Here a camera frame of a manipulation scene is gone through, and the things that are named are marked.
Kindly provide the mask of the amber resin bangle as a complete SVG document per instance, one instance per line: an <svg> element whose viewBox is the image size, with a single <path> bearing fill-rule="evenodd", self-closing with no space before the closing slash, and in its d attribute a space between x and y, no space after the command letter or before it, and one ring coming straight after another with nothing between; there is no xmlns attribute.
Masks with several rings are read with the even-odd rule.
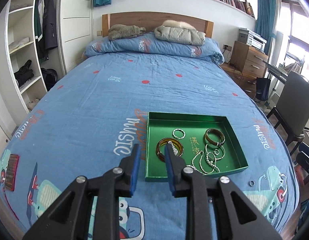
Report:
<svg viewBox="0 0 309 240"><path fill-rule="evenodd" d="M179 142L177 139L174 138L163 138L157 143L155 149L157 157L162 162L165 162L165 154L161 150L166 144L171 145L175 156L181 157L183 155L184 147L181 142Z"/></svg>

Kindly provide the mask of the green jewelry tray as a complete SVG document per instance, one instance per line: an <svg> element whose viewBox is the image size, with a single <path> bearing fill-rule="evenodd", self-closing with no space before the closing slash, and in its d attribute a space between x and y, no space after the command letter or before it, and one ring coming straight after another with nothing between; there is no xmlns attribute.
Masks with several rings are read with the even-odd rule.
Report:
<svg viewBox="0 0 309 240"><path fill-rule="evenodd" d="M218 161L205 159L204 148L208 143L204 133L209 128L218 129L225 135L225 143L222 145L225 156ZM181 142L184 147L181 158L186 165L210 177L239 173L249 166L227 117L150 112L146 139L146 181L167 181L166 164L155 153L157 143L163 138L174 138Z"/></svg>

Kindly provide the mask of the thin silver bangle pair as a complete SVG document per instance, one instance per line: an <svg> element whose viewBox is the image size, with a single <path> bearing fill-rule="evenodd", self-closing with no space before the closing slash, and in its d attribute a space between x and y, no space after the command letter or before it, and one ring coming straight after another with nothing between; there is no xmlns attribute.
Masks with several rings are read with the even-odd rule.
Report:
<svg viewBox="0 0 309 240"><path fill-rule="evenodd" d="M224 158L225 148L223 146L205 145L204 148L206 161L218 161Z"/></svg>

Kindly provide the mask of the brown horn bangle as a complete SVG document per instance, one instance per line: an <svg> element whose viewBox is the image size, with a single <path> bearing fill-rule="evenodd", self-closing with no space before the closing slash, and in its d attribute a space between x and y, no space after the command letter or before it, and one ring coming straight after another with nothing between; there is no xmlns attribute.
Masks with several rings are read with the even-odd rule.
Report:
<svg viewBox="0 0 309 240"><path fill-rule="evenodd" d="M212 146L220 147L225 143L225 135L218 129L209 128L204 133L204 139Z"/></svg>

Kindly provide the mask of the blue cartoon bedspread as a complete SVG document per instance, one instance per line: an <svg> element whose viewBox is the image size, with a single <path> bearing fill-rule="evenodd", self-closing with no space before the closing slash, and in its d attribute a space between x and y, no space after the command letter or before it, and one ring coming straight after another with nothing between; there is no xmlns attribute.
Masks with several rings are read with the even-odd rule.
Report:
<svg viewBox="0 0 309 240"><path fill-rule="evenodd" d="M143 53L90 57L61 79L16 130L0 158L2 220L22 238L80 175L103 175L130 155L146 154L150 112L228 118L248 168L230 179L281 231L300 198L289 151L256 104L217 64ZM125 239L183 239L186 200L168 183L145 180L119 201Z"/></svg>

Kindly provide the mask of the grey office chair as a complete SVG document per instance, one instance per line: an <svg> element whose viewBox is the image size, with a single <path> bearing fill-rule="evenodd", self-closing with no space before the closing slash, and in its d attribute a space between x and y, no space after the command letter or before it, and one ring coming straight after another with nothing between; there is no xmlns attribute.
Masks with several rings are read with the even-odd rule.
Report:
<svg viewBox="0 0 309 240"><path fill-rule="evenodd" d="M309 81L304 76L294 71L288 74L278 102L266 117L271 116L277 119L274 128L282 126L287 133L285 144L296 142L290 152L292 155L309 132Z"/></svg>

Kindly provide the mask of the dark tote bag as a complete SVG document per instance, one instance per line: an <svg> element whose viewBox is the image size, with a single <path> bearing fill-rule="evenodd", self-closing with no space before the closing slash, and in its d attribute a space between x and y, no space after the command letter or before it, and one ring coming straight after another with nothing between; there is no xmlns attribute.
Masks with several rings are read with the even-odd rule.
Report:
<svg viewBox="0 0 309 240"><path fill-rule="evenodd" d="M269 78L258 77L256 79L256 96L259 101L268 100L271 80Z"/></svg>

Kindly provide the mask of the white wardrobe shelves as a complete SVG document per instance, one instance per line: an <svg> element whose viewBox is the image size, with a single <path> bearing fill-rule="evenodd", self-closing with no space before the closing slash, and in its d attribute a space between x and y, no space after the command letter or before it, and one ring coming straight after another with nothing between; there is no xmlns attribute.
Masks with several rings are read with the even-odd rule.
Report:
<svg viewBox="0 0 309 240"><path fill-rule="evenodd" d="M48 92L45 72L59 79L82 62L92 38L92 0L53 0L58 47L39 62L34 32L35 0L0 0L0 127L10 138L34 100Z"/></svg>

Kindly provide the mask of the wooden nightstand drawers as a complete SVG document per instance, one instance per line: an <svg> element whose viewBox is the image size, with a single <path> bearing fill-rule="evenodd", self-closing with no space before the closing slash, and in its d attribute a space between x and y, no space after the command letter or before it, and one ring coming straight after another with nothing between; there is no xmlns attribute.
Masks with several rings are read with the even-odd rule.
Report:
<svg viewBox="0 0 309 240"><path fill-rule="evenodd" d="M256 80L258 77L264 77L266 73L264 61L268 61L265 53L235 41L230 62L223 63L221 68L250 98L254 99Z"/></svg>

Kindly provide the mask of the white printer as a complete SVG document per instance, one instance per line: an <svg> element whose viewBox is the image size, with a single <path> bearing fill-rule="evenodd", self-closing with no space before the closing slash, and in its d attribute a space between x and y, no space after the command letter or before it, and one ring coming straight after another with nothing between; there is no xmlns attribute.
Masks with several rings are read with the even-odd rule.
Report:
<svg viewBox="0 0 309 240"><path fill-rule="evenodd" d="M237 40L238 42L247 44L258 49L263 53L265 50L265 45L267 43L267 41L263 37L246 28L239 28Z"/></svg>

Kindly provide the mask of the grey plush garment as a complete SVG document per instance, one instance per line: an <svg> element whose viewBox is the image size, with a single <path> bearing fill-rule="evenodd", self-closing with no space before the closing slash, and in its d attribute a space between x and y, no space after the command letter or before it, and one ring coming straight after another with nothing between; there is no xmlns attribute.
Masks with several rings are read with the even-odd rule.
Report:
<svg viewBox="0 0 309 240"><path fill-rule="evenodd" d="M134 38L146 33L146 28L136 25L115 24L109 29L108 38L111 41L122 38Z"/></svg>

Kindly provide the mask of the folded blue quilt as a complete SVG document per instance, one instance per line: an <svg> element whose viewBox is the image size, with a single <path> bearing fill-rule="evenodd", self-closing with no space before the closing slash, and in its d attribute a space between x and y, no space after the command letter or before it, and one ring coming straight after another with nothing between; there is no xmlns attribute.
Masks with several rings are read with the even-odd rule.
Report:
<svg viewBox="0 0 309 240"><path fill-rule="evenodd" d="M162 41L157 39L154 33L146 33L143 36L122 38L114 41L111 41L108 37L96 39L86 46L83 57L88 58L105 53L119 52L190 57L206 61L210 60L218 65L224 63L224 56L218 43L211 38L206 38L202 46L194 46Z"/></svg>

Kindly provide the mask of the beige puffer jacket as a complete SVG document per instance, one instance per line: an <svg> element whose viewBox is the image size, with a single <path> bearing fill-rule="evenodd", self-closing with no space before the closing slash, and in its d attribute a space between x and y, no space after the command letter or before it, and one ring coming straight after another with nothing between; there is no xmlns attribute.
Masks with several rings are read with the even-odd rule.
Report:
<svg viewBox="0 0 309 240"><path fill-rule="evenodd" d="M184 45L203 46L205 43L205 33L182 21L165 20L154 29L154 35L159 40Z"/></svg>

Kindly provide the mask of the teal window curtain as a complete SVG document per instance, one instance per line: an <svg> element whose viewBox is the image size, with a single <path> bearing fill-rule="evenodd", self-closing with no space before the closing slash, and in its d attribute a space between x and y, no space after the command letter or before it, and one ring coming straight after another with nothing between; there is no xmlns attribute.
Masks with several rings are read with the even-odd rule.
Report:
<svg viewBox="0 0 309 240"><path fill-rule="evenodd" d="M281 12L281 0L257 0L257 21L255 32L266 40L264 52L271 54L276 40L276 24Z"/></svg>

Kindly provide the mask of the wooden headboard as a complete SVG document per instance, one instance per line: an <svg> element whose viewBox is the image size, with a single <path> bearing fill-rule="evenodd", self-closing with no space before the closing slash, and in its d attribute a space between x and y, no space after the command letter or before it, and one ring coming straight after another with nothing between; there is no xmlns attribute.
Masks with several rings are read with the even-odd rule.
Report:
<svg viewBox="0 0 309 240"><path fill-rule="evenodd" d="M211 38L214 30L214 23L196 17L165 13L165 12L118 12L104 14L102 16L102 36L108 36L109 29L115 24L136 25L145 27L146 31L152 31L160 26L165 20L186 22L198 31L204 32L206 37Z"/></svg>

